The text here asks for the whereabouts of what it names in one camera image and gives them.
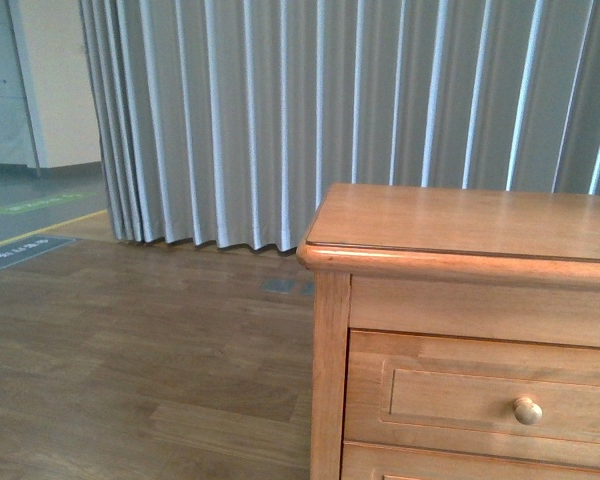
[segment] wooden cabinet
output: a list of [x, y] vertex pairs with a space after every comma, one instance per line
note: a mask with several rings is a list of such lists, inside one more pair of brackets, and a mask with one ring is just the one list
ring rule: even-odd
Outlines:
[[600, 197], [335, 185], [312, 480], [600, 479]]

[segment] wooden floor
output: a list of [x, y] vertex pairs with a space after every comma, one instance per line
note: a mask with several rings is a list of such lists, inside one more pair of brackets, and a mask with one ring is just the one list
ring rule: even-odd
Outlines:
[[0, 479], [307, 479], [308, 281], [111, 238], [0, 270]]

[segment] curtain fold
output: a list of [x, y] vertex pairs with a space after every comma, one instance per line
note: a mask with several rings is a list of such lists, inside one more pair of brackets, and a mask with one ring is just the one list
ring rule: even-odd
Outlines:
[[600, 0], [81, 0], [115, 233], [295, 247], [329, 185], [600, 194]]

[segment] drawer panel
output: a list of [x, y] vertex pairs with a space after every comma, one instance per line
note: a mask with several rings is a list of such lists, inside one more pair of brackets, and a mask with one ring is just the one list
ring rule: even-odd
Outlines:
[[352, 328], [600, 347], [600, 286], [354, 276]]
[[345, 439], [600, 466], [600, 350], [353, 331]]
[[600, 480], [600, 473], [473, 455], [345, 444], [342, 480]]

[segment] wooden knob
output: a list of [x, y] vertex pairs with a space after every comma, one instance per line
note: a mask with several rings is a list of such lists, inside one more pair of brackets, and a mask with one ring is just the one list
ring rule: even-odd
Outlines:
[[518, 398], [513, 402], [513, 414], [523, 425], [535, 425], [542, 420], [542, 409], [529, 397]]

